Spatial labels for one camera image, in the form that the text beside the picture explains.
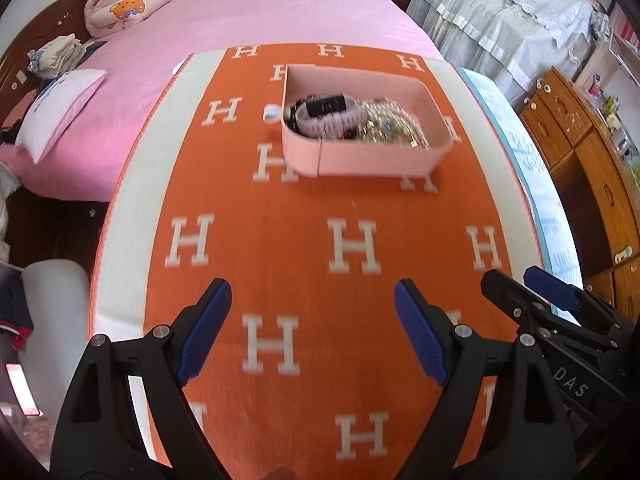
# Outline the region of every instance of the phone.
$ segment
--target phone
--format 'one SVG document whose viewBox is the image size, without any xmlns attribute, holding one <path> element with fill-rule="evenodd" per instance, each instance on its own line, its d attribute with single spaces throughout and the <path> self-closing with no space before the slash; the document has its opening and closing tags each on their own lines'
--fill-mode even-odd
<svg viewBox="0 0 640 480">
<path fill-rule="evenodd" d="M 11 386 L 14 388 L 15 396 L 22 412 L 27 416 L 40 415 L 40 410 L 36 406 L 35 400 L 33 400 L 27 379 L 22 371 L 22 365 L 7 364 L 6 371 L 9 374 Z"/>
</svg>

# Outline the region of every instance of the teal fabric edge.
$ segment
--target teal fabric edge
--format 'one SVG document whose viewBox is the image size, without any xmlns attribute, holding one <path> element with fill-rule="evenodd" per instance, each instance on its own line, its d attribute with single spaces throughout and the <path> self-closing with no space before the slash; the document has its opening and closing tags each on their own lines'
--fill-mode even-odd
<svg viewBox="0 0 640 480">
<path fill-rule="evenodd" d="M 476 98 L 476 101 L 478 102 L 478 104 L 480 105 L 482 110 L 484 111 L 484 114 L 487 116 L 487 118 L 489 119 L 489 122 L 494 127 L 494 130 L 495 130 L 496 134 L 498 135 L 498 138 L 500 139 L 500 142 L 502 143 L 502 146 L 504 147 L 504 151 L 507 153 L 507 156 L 509 157 L 511 165 L 513 166 L 513 169 L 515 170 L 516 174 L 518 175 L 518 179 L 520 180 L 520 183 L 522 184 L 522 187 L 524 188 L 524 191 L 527 194 L 527 199 L 529 200 L 529 204 L 531 206 L 532 213 L 533 213 L 533 223 L 534 223 L 534 225 L 536 227 L 536 233 L 538 235 L 538 242 L 540 244 L 540 252 L 542 253 L 542 264 L 545 266 L 546 272 L 550 272 L 552 274 L 553 273 L 553 269 L 552 269 L 552 266 L 551 266 L 551 258 L 549 258 L 549 250 L 548 250 L 548 247 L 546 246 L 545 234 L 542 231 L 542 224 L 540 222 L 540 215 L 538 213 L 538 208 L 536 207 L 536 202 L 533 200 L 533 195 L 532 195 L 531 190 L 529 188 L 529 184 L 525 180 L 524 174 L 522 173 L 522 168 L 520 167 L 520 164 L 518 163 L 518 160 L 516 159 L 516 156 L 513 153 L 513 150 L 511 149 L 511 146 L 509 145 L 509 143 L 507 141 L 507 137 L 504 135 L 504 132 L 503 132 L 502 128 L 500 127 L 500 124 L 498 124 L 498 121 L 496 120 L 496 118 L 494 116 L 494 113 L 491 111 L 491 108 L 489 108 L 488 105 L 484 102 L 484 99 L 482 99 L 482 96 L 480 95 L 480 92 L 478 91 L 476 86 L 473 84 L 473 82 L 471 81 L 469 76 L 466 75 L 466 73 L 464 72 L 465 69 L 464 68 L 460 68 L 460 67 L 456 67 L 456 71 L 460 74 L 460 77 L 462 78 L 462 80 L 466 83 L 468 88 L 471 90 L 471 93 Z M 551 305 L 551 312 L 553 312 L 557 316 L 558 315 L 558 308 L 555 305 Z"/>
</svg>

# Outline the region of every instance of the wooden drawer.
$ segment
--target wooden drawer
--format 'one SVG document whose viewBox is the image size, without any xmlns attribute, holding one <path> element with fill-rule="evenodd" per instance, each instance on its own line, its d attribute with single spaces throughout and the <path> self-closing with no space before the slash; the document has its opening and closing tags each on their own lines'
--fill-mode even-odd
<svg viewBox="0 0 640 480">
<path fill-rule="evenodd" d="M 613 305 L 615 296 L 613 295 L 613 274 L 611 272 L 606 272 L 605 274 L 586 280 L 584 282 L 584 288 L 600 296 L 610 305 Z"/>
<path fill-rule="evenodd" d="M 598 203 L 612 261 L 615 254 L 627 246 L 631 246 L 632 254 L 637 253 L 640 236 L 632 205 L 604 140 L 594 130 L 575 149 L 575 153 Z"/>
<path fill-rule="evenodd" d="M 542 85 L 536 95 L 540 96 L 551 111 L 571 145 L 576 146 L 591 129 L 591 120 L 587 112 L 554 70 L 546 75 Z M 545 92 L 545 85 L 548 85 L 549 93 Z"/>
<path fill-rule="evenodd" d="M 640 314 L 640 260 L 631 260 L 628 264 L 613 271 L 616 286 L 616 308 L 629 319 L 638 320 Z"/>
<path fill-rule="evenodd" d="M 536 140 L 548 167 L 554 167 L 571 150 L 560 126 L 538 95 L 533 96 L 520 119 Z"/>
</svg>

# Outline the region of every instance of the silver screw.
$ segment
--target silver screw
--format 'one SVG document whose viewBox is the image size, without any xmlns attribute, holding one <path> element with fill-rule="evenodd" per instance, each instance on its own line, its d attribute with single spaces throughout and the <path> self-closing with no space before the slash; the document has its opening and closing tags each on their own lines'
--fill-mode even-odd
<svg viewBox="0 0 640 480">
<path fill-rule="evenodd" d="M 536 343 L 536 340 L 533 338 L 531 334 L 522 334 L 520 336 L 520 342 L 524 346 L 533 346 Z"/>
<path fill-rule="evenodd" d="M 107 341 L 107 336 L 104 334 L 96 334 L 91 338 L 91 346 L 102 346 Z"/>
<path fill-rule="evenodd" d="M 467 325 L 456 325 L 454 330 L 460 337 L 469 337 L 474 332 Z"/>
<path fill-rule="evenodd" d="M 153 335 L 158 339 L 167 337 L 169 335 L 169 327 L 167 325 L 158 325 L 154 328 Z"/>
</svg>

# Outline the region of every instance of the blue rubber pad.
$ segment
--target blue rubber pad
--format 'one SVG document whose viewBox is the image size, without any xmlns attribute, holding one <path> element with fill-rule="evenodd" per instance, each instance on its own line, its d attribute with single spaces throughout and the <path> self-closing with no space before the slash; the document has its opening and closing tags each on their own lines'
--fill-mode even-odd
<svg viewBox="0 0 640 480">
<path fill-rule="evenodd" d="M 438 386 L 443 386 L 449 375 L 444 364 L 442 345 L 420 307 L 401 282 L 396 284 L 394 303 L 424 374 L 435 380 Z"/>
<path fill-rule="evenodd" d="M 539 267 L 524 272 L 524 284 L 560 310 L 575 310 L 579 301 L 572 288 Z"/>
<path fill-rule="evenodd" d="M 180 367 L 175 374 L 180 386 L 199 375 L 230 309 L 231 286 L 222 282 L 180 348 Z"/>
</svg>

